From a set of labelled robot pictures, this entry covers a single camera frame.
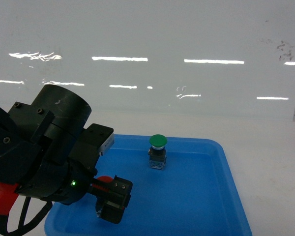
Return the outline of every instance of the white wall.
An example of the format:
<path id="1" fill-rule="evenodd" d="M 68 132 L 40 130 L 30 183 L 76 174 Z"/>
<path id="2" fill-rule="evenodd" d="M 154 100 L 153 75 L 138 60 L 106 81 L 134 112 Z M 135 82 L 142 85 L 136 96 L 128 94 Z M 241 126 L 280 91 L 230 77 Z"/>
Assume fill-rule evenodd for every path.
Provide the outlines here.
<path id="1" fill-rule="evenodd" d="M 9 55 L 29 52 L 62 58 Z M 292 120 L 295 65 L 285 62 L 295 62 L 295 0 L 0 1 L 0 81 L 23 82 L 0 83 L 6 110 L 54 81 L 82 84 L 63 86 L 94 111 Z"/>

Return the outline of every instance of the green button cap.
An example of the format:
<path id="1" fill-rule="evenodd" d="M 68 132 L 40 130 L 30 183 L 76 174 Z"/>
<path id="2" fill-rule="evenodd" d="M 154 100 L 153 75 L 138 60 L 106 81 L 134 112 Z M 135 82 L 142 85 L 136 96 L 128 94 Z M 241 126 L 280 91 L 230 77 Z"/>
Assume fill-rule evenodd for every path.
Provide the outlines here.
<path id="1" fill-rule="evenodd" d="M 152 137 L 150 137 L 149 143 L 156 148 L 161 148 L 166 145 L 167 138 L 164 135 L 155 134 Z"/>

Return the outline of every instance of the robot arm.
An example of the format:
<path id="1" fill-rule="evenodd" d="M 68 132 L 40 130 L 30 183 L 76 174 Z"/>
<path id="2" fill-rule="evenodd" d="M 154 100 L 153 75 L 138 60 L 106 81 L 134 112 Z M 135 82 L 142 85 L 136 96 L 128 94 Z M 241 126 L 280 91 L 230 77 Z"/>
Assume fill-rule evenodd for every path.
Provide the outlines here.
<path id="1" fill-rule="evenodd" d="M 132 182 L 94 178 L 97 160 L 114 143 L 114 134 L 99 124 L 84 129 L 90 113 L 82 98 L 54 85 L 45 85 L 31 105 L 16 102 L 8 113 L 0 108 L 0 225 L 18 195 L 46 201 L 46 215 L 51 202 L 69 205 L 86 193 L 97 196 L 100 218 L 120 222 Z M 2 228 L 0 233 L 9 235 Z"/>

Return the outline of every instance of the blue tray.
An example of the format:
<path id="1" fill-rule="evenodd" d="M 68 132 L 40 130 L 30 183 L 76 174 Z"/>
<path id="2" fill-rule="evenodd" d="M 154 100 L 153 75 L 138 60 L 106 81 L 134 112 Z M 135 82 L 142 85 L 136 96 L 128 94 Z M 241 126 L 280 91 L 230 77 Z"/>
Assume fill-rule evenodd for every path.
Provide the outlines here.
<path id="1" fill-rule="evenodd" d="M 252 235 L 222 147 L 207 139 L 168 138 L 165 170 L 148 164 L 148 136 L 115 135 L 97 176 L 133 182 L 131 200 L 117 225 L 96 217 L 96 197 L 55 203 L 48 236 Z"/>

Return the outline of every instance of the black cable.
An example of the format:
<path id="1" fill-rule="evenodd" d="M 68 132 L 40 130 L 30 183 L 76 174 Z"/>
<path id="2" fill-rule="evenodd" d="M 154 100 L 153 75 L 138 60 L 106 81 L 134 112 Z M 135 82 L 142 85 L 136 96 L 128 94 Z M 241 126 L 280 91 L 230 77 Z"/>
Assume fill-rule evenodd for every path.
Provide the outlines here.
<path id="1" fill-rule="evenodd" d="M 30 199 L 31 199 L 31 197 L 26 197 L 25 200 L 24 200 L 24 204 L 23 204 L 23 208 L 22 208 L 22 212 L 21 212 L 21 216 L 20 216 L 18 229 L 24 226 L 26 214 L 28 212 L 28 208 L 29 208 L 29 205 L 30 205 Z"/>
<path id="2" fill-rule="evenodd" d="M 26 225 L 21 226 L 15 231 L 8 232 L 7 225 L 8 225 L 8 219 L 9 215 L 0 215 L 0 234 L 3 236 L 22 236 L 32 229 L 34 229 L 47 215 L 47 213 L 52 208 L 53 203 L 52 202 L 46 202 L 45 206 L 39 211 L 39 213 Z"/>

